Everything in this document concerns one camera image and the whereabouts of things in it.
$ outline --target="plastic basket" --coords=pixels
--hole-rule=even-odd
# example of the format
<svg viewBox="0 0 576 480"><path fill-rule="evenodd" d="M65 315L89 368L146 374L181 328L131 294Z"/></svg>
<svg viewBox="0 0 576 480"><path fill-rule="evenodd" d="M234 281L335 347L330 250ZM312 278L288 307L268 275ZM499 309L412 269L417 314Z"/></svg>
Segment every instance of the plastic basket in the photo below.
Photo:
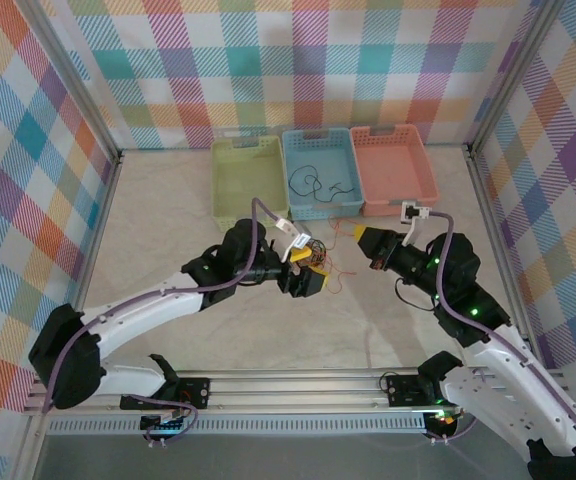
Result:
<svg viewBox="0 0 576 480"><path fill-rule="evenodd" d="M292 218L359 215L364 196L350 131L292 130L284 132L282 138ZM320 182L316 196L312 193L315 178Z"/></svg>
<svg viewBox="0 0 576 480"><path fill-rule="evenodd" d="M259 197L274 213L288 216L286 173L279 137L224 138L212 152L212 215L222 232L250 217L250 203ZM274 222L258 211L265 226Z"/></svg>
<svg viewBox="0 0 576 480"><path fill-rule="evenodd" d="M404 200L431 207L439 199L417 127L355 127L350 132L364 187L365 216L398 215Z"/></svg>

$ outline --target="white floor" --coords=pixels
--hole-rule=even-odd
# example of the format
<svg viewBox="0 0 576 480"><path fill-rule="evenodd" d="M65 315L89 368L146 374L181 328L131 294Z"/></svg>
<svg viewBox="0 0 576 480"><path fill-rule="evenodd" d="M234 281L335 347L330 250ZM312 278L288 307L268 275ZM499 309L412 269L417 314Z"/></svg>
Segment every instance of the white floor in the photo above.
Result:
<svg viewBox="0 0 576 480"><path fill-rule="evenodd" d="M508 301L459 148L428 149L441 199L435 209L451 213L456 230L468 235L482 260L479 282L508 311ZM220 243L210 216L210 152L128 153L104 232L86 301L118 300L158 283ZM398 220L371 217L372 226L404 231ZM327 222L309 222L313 236L330 246ZM445 230L425 223L418 246ZM456 342L432 314L398 301L395 275L368 268L352 237L340 237L330 253L343 270L338 295L323 292L293 299L276 284L240 288L234 297L199 314L155 328L118 349L109 359L148 365L159 353L178 369L411 367L440 350L459 353ZM331 289L338 288L336 277ZM412 287L402 294L420 305L428 298Z"/></svg>

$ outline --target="black cable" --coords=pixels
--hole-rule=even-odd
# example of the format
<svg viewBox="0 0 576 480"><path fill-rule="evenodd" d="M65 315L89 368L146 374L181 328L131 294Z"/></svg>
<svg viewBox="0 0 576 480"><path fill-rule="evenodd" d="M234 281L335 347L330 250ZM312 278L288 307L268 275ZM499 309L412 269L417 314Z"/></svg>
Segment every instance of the black cable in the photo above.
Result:
<svg viewBox="0 0 576 480"><path fill-rule="evenodd" d="M406 305L410 305L411 307L414 307L417 310L421 310L423 312L434 312L435 311L435 302L434 301L432 301L432 308L423 308L423 307L420 307L419 305L415 305L414 303L409 302L404 297L402 297L401 294L399 293L399 288L397 287L399 285L399 282L401 282L401 281L403 281L403 278L399 277L397 279L397 281L395 282L395 295L397 295L397 298L399 300L404 302Z"/></svg>
<svg viewBox="0 0 576 480"><path fill-rule="evenodd" d="M381 386L381 382L383 381L383 379L386 377L386 375L388 375L389 373L393 374L393 375L397 375L396 372L384 372L383 375L381 377L379 377L379 390L381 390L384 393L388 393L388 390L384 389L384 387Z"/></svg>
<svg viewBox="0 0 576 480"><path fill-rule="evenodd" d="M304 177L304 183L306 185L311 185L308 182L309 178L312 178L312 191L308 192L308 193L299 193L297 190L295 190L295 187L292 186L292 181L293 178L295 177L295 174L300 171L303 170L304 168L312 168L315 171L315 175L309 173L308 175L306 175ZM331 203L333 201L333 199L335 198L335 195L338 195L340 193L350 193L354 190L354 188L351 188L350 190L342 190L338 185L341 182L337 182L335 183L332 187L328 188L328 191L332 192L333 190L337 190L335 193L332 194L332 196L328 199L328 200L321 200L320 198L317 198L317 192L319 190L321 190L324 186L322 185L321 181L319 181L319 171L317 170L317 168L315 168L313 165L304 165L302 167L297 168L294 172L292 172L292 174L290 175L290 178L288 179L288 188L290 188L290 190L292 190L295 195L298 195L300 197L308 197L310 195L312 195L314 197L314 199L319 202L319 203Z"/></svg>

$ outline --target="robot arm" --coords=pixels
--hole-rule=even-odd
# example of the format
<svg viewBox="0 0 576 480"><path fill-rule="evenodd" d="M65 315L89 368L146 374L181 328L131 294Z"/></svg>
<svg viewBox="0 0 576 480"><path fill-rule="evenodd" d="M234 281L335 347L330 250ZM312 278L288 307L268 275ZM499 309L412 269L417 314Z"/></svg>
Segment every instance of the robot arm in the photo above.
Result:
<svg viewBox="0 0 576 480"><path fill-rule="evenodd" d="M402 218L419 214L414 206L404 208L412 210ZM431 296L439 325L478 365L501 378L515 399L440 352L418 369L415 387L424 392L423 401L459 405L472 413L529 462L533 478L576 479L576 404L529 351L506 312L477 284L480 260L468 239L453 236L450 229L422 251L407 241L409 235L391 230L360 226L355 238L371 268L393 270L404 284ZM446 242L449 250L444 252ZM393 391L405 385L401 379L389 381Z"/></svg>
<svg viewBox="0 0 576 480"><path fill-rule="evenodd" d="M257 237L254 246L253 225ZM101 362L138 335L229 298L238 285L275 280L283 293L293 297L320 292L326 285L327 273L294 263L310 254L306 247L310 235L282 218L277 219L276 226L279 235L268 244L263 225L239 220L220 245L210 247L158 285L118 302L87 309L85 314L75 312L68 304L53 310L29 355L49 390L51 376L57 371L50 397L52 405L71 408L92 395L119 394L124 395L120 408L142 410L148 406L137 405L130 395L179 401L182 392L192 392L191 403L205 408L210 380L178 378L159 355L151 358L161 372L126 366L103 368ZM60 360L62 351L66 354Z"/></svg>

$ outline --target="pink basket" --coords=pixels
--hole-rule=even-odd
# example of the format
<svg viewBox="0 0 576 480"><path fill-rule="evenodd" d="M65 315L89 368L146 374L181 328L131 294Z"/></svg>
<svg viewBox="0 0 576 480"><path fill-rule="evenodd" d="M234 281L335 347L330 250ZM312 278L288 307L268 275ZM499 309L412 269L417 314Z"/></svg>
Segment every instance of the pink basket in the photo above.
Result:
<svg viewBox="0 0 576 480"><path fill-rule="evenodd" d="M355 127L350 133L366 200L365 216L399 215L405 200L431 207L439 199L417 127Z"/></svg>

